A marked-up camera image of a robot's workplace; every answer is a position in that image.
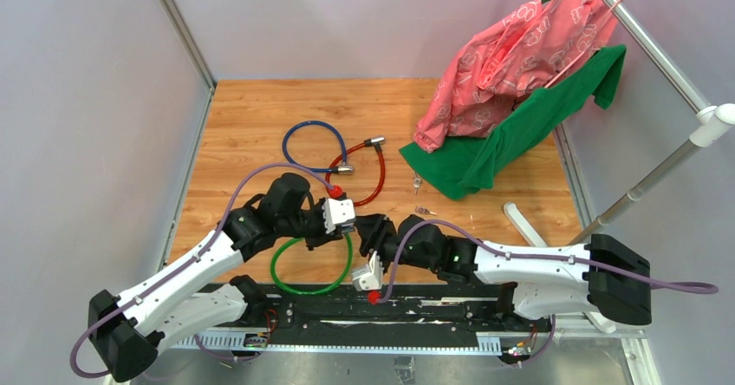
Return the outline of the green cable lock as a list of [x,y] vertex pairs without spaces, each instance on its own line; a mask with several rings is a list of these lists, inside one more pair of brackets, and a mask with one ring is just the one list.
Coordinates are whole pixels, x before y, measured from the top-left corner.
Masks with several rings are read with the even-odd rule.
[[281,290],[302,296],[324,295],[347,281],[353,266],[354,243],[349,235],[310,251],[303,238],[292,238],[273,253],[272,282]]

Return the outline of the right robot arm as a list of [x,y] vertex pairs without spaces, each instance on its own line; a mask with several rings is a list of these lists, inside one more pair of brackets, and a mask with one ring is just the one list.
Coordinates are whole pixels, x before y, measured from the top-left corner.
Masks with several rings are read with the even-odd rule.
[[650,263],[607,234],[559,248],[476,244],[445,235],[437,225],[411,215],[399,226],[370,214],[355,222],[360,254],[377,258],[384,273],[398,266],[425,269],[449,284],[497,284],[495,318],[505,330],[558,313],[598,312],[629,325],[652,322],[651,288],[640,278]]

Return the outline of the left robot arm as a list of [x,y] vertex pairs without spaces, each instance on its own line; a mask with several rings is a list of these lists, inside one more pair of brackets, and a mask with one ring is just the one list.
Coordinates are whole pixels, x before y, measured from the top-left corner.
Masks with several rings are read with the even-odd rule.
[[79,377],[127,382],[182,339],[236,320],[259,325],[265,295],[251,277],[234,277],[207,297],[194,295],[280,238],[304,238],[318,247],[354,229],[354,203],[338,185],[319,177],[327,195],[314,199],[308,180],[313,173],[296,165],[285,170],[267,192],[242,206],[232,197],[215,228],[154,275],[119,293],[92,296],[88,327],[71,350],[71,369]]

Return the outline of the red cable lock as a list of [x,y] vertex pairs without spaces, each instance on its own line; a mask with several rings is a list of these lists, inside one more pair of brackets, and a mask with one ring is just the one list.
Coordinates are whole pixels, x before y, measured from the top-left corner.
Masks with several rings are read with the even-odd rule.
[[[326,180],[336,177],[339,184],[346,183],[346,190],[353,197],[356,206],[367,206],[374,202],[383,191],[387,180],[387,161],[383,152],[386,138],[383,136],[369,137],[346,149],[346,155],[339,153],[329,164]],[[354,175],[349,177],[345,169],[356,154],[357,164],[354,166]]]

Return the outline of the blue cable lock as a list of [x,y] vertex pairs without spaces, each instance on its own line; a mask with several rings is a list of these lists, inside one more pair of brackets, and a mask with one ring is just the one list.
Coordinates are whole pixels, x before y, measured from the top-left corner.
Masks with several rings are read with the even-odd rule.
[[281,148],[284,158],[291,164],[301,166],[295,159],[289,149],[296,148],[297,153],[306,153],[310,151],[310,156],[326,158],[325,150],[328,145],[339,147],[339,155],[337,163],[332,166],[308,166],[308,169],[314,173],[321,174],[342,174],[349,175],[354,172],[354,167],[348,162],[348,150],[345,140],[341,133],[331,124],[324,121],[303,121],[295,124],[289,129],[283,137]]

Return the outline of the silver key with ring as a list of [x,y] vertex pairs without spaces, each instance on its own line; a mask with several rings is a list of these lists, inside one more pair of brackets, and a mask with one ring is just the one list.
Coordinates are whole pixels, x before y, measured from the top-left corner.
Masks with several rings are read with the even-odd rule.
[[415,174],[415,175],[413,176],[413,190],[414,190],[414,193],[415,193],[415,194],[417,194],[417,193],[419,192],[419,189],[420,189],[420,186],[421,186],[421,184],[422,184],[422,179],[421,179],[421,177],[420,177],[420,176],[419,176],[419,175],[418,175],[418,174],[416,173],[416,174]]

